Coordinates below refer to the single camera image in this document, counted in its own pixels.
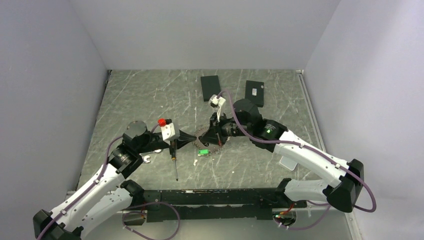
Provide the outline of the numbered metal key ring disc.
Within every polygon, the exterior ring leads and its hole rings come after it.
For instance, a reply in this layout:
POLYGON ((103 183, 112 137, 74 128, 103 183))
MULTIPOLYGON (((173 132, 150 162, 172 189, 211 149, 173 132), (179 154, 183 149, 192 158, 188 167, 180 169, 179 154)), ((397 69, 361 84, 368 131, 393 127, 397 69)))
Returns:
POLYGON ((203 156, 210 156, 210 155, 213 155, 213 154, 217 154, 218 152, 220 152, 222 149, 223 149, 223 147, 222 146, 218 146, 218 145, 212 145, 212 144, 207 144, 207 145, 203 145, 201 142, 200 142, 200 140, 199 140, 199 133, 200 133, 200 130, 201 129, 203 129, 203 128, 208 128, 207 126, 201 126, 201 127, 199 127, 196 131, 195 131, 195 136, 197 137, 197 139, 193 142, 193 144, 195 145, 195 147, 197 148, 197 152, 199 151, 199 150, 203 150, 203 149, 206 149, 206 150, 209 150, 210 151, 210 153, 208 154, 208 155, 203 155, 203 156))

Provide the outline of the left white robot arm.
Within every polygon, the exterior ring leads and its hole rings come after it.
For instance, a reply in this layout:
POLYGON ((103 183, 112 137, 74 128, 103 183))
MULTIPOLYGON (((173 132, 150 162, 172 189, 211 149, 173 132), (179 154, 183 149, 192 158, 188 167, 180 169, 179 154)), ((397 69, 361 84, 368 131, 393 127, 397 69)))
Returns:
POLYGON ((122 134, 108 146, 99 170, 73 195, 52 210, 40 210, 33 217, 34 235, 38 240, 81 240, 117 211, 139 209, 145 202, 145 190, 129 176, 149 154, 168 149, 176 151, 197 140, 178 129, 171 119, 160 119, 160 132, 150 131, 143 121, 129 123, 122 134))

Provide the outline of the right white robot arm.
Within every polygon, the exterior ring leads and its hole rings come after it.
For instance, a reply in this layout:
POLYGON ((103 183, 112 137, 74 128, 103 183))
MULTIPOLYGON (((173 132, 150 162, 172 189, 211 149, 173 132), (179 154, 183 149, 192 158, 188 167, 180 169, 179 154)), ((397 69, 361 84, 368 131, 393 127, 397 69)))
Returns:
POLYGON ((306 200, 327 202, 344 213, 359 208, 356 202, 364 187, 361 161, 346 161, 314 147, 285 125, 263 118, 258 107, 248 99, 235 102, 231 108, 232 118, 222 113, 225 103, 226 100, 217 95, 208 101, 215 112, 207 130, 198 137, 201 148, 205 145, 222 147, 230 137, 247 137, 256 147, 286 157, 320 177, 319 180, 282 180, 275 194, 276 203, 282 208, 306 200))

